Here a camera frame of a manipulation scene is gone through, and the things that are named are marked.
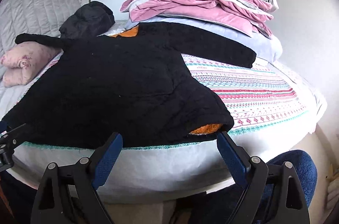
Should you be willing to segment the black quilted fleece coat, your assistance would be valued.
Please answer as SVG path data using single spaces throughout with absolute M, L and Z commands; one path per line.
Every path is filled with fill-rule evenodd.
M 220 97 L 192 77 L 183 55 L 251 68 L 256 53 L 234 40 L 179 23 L 141 23 L 134 37 L 62 39 L 21 34 L 63 55 L 3 117 L 9 129 L 32 127 L 29 141 L 95 149 L 114 133 L 124 146 L 148 147 L 215 139 L 195 135 L 234 120 Z

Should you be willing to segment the blue fleece clothed leg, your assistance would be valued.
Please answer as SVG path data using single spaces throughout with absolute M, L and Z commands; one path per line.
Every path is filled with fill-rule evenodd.
M 308 218 L 317 168 L 307 152 L 284 152 L 267 162 L 268 178 L 257 215 L 264 223 Z

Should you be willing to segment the pink floral pillow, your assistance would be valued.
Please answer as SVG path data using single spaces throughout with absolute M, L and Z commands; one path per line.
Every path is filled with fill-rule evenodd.
M 6 68 L 2 78 L 4 87 L 27 85 L 59 52 L 60 48 L 37 42 L 17 44 L 1 57 L 1 65 Z

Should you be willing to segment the patterned striped bed sheet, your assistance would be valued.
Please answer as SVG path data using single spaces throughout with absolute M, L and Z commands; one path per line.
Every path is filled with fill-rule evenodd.
M 238 68 L 221 62 L 183 55 L 191 75 L 216 93 L 234 120 L 233 133 L 248 133 L 297 120 L 308 123 L 310 103 L 271 67 Z M 195 135 L 223 131 L 215 124 L 200 127 Z

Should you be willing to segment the grey quilted headboard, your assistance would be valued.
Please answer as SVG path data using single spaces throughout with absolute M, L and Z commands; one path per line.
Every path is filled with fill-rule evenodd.
M 61 25 L 80 7 L 80 0 L 2 0 L 1 55 L 22 33 L 59 37 Z

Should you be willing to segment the pale blue folded duvet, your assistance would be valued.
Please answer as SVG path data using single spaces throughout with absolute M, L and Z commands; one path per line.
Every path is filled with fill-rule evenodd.
M 272 35 L 271 38 L 267 38 L 260 32 L 253 32 L 250 36 L 248 36 L 233 28 L 228 28 L 219 24 L 189 18 L 153 17 L 147 19 L 146 21 L 142 21 L 142 23 L 152 22 L 185 24 L 188 26 L 210 31 L 217 35 L 239 42 L 247 46 L 248 48 L 251 48 L 259 58 L 270 63 L 277 61 L 283 54 L 282 44 L 280 43 L 280 40 L 274 35 Z

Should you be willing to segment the dark navy puffer jacket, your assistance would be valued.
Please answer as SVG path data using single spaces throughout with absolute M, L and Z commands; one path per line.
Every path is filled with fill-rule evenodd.
M 83 5 L 59 28 L 61 38 L 81 39 L 107 32 L 115 24 L 113 11 L 99 1 Z

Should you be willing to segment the pink velvet blanket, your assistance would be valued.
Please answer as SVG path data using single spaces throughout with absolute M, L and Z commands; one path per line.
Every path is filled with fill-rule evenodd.
M 265 0 L 126 0 L 120 11 L 133 22 L 156 16 L 192 18 L 270 38 L 266 22 L 273 19 L 274 5 Z

